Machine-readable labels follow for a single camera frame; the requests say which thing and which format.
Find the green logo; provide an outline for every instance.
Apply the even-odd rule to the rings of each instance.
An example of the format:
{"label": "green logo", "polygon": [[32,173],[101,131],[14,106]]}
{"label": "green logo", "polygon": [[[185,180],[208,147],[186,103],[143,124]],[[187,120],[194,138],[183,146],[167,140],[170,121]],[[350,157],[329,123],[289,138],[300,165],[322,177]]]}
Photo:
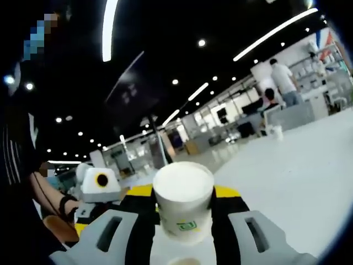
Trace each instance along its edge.
{"label": "green logo", "polygon": [[189,231],[189,230],[192,230],[192,229],[195,229],[197,228],[197,224],[195,221],[192,221],[192,222],[182,222],[182,223],[179,223],[177,224],[180,231]]}

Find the table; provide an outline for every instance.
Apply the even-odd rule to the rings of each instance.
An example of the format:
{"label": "table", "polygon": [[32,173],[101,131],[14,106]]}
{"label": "table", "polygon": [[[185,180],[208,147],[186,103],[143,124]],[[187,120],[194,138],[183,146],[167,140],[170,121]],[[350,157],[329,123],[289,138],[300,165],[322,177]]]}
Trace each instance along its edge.
{"label": "table", "polygon": [[286,131],[282,142],[249,142],[215,180],[282,228],[296,251],[319,257],[353,202],[353,110]]}

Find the black wristband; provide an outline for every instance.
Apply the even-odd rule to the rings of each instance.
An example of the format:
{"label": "black wristband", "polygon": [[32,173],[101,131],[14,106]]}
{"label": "black wristband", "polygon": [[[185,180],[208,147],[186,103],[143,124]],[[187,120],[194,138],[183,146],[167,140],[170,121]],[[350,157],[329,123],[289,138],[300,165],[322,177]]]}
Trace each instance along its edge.
{"label": "black wristband", "polygon": [[66,215],[65,213],[65,204],[69,201],[69,200],[73,200],[73,201],[77,201],[77,199],[71,195],[66,195],[64,197],[61,198],[60,200],[60,204],[59,204],[59,213],[60,213],[60,217],[63,218],[66,221],[69,221],[69,215]]}

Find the computer monitor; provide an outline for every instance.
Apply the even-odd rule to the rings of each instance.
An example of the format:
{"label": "computer monitor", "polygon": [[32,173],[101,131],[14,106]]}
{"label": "computer monitor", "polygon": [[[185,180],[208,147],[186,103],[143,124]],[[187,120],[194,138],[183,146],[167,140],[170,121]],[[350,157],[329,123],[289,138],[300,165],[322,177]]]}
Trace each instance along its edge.
{"label": "computer monitor", "polygon": [[153,107],[167,96],[159,67],[156,60],[142,52],[120,76],[105,100],[116,134],[151,114]]}

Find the black ceiling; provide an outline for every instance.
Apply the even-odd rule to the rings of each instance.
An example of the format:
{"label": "black ceiling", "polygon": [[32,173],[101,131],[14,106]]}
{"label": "black ceiling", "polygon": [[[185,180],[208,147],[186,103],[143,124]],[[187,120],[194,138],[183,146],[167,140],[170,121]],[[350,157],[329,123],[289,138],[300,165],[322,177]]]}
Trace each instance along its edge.
{"label": "black ceiling", "polygon": [[[319,12],[277,33],[237,62],[233,58],[256,39],[298,12],[305,10],[301,1],[143,1],[119,0],[113,31],[113,55],[101,59],[101,31],[105,1],[71,1],[69,22],[60,21],[46,35],[45,47],[30,61],[22,63],[22,82],[33,82],[35,89],[26,95],[26,103],[39,125],[38,149],[50,160],[82,160],[97,149],[119,140],[102,111],[103,101],[132,60],[145,51],[161,66],[161,75],[169,98],[155,111],[161,124],[180,108],[196,89],[209,87],[197,96],[208,102],[227,89],[232,77],[250,74],[254,59],[267,60],[285,47],[323,28]],[[199,39],[207,45],[197,46]],[[172,80],[178,79],[177,86]],[[186,104],[180,114],[198,107]],[[73,120],[65,121],[71,115]],[[63,122],[57,124],[56,117]],[[136,120],[124,134],[140,133]]]}

